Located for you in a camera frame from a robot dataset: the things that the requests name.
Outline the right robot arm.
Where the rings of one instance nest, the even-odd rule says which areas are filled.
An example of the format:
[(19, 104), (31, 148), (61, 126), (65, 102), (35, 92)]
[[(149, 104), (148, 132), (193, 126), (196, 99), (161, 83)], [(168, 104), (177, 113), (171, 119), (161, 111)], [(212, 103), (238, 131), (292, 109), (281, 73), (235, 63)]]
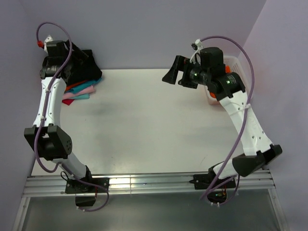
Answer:
[(243, 154), (233, 156), (231, 150), (225, 161), (210, 168), (218, 179), (239, 175), (246, 177), (269, 164), (282, 154), (260, 125), (250, 104), (250, 95), (239, 73), (225, 64), (222, 54), (204, 54), (201, 62), (177, 55), (163, 82), (196, 89), (207, 88), (230, 117), (237, 133), (236, 144), (242, 144)]

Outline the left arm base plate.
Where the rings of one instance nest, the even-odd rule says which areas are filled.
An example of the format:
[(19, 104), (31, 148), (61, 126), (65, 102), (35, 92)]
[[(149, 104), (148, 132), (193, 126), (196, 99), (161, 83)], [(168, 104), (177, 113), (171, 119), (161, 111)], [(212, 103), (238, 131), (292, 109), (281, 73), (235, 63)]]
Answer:
[(68, 179), (66, 183), (65, 193), (105, 193), (105, 191), (109, 188), (109, 178), (93, 178), (91, 183), (95, 184), (96, 186), (90, 186), (74, 179)]

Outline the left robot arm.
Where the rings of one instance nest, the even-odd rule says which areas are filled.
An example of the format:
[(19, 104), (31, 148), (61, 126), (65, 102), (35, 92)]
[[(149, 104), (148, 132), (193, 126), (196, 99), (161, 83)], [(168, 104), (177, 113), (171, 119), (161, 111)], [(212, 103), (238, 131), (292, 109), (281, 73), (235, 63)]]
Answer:
[(37, 117), (24, 137), (34, 151), (37, 164), (47, 173), (61, 168), (70, 179), (88, 180), (89, 168), (72, 152), (72, 139), (61, 129), (60, 113), (62, 95), (66, 88), (60, 72), (72, 55), (72, 43), (68, 43), (68, 55), (63, 64), (50, 76), (41, 80), (41, 98)]

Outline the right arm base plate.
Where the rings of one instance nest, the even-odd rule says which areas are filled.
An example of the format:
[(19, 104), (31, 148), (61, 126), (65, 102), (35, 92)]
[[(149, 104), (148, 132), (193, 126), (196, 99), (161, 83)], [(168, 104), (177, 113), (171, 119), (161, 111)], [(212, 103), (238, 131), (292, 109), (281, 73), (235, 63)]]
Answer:
[[(194, 174), (192, 179), (189, 181), (189, 183), (194, 185), (195, 190), (205, 190), (208, 188), (208, 186), (211, 184), (212, 180), (214, 179), (214, 175), (211, 175), (209, 173), (206, 174)], [(214, 183), (214, 187), (222, 184), (219, 189), (232, 189), (236, 187), (235, 179), (232, 177), (227, 177), (222, 180), (218, 179)]]

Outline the black t shirt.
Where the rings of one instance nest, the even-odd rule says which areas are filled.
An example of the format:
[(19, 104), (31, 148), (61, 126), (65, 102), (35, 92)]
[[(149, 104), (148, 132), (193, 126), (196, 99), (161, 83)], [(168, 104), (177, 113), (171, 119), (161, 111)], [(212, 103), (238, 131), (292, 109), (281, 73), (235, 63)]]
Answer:
[(67, 86), (84, 80), (98, 80), (103, 74), (97, 66), (93, 55), (88, 59), (79, 59), (72, 53), (66, 67), (70, 67), (67, 78), (64, 80)]

